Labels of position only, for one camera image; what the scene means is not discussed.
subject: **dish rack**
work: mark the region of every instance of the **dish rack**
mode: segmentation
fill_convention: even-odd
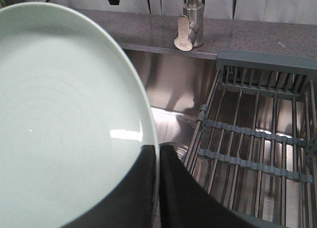
[[[317,61],[224,50],[184,166],[223,206],[317,227]]]

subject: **light green plate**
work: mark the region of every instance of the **light green plate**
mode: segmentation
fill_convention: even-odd
[[[158,141],[118,44],[55,4],[0,10],[0,226],[60,227],[101,201]]]

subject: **faucet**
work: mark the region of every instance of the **faucet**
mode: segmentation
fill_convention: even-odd
[[[188,0],[183,5],[183,15],[178,18],[178,37],[175,46],[182,51],[190,51],[204,43],[204,4],[199,0]]]

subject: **faucet handle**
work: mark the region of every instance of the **faucet handle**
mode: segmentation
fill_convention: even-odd
[[[189,27],[189,17],[181,15],[178,18],[178,37],[174,40],[174,44],[182,51],[190,51],[193,48],[193,44],[189,40]]]

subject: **gray countertop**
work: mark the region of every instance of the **gray countertop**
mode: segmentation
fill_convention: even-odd
[[[203,46],[190,52],[174,46],[177,16],[79,10],[103,27],[123,49],[215,59],[221,49],[317,58],[317,26],[204,19]]]

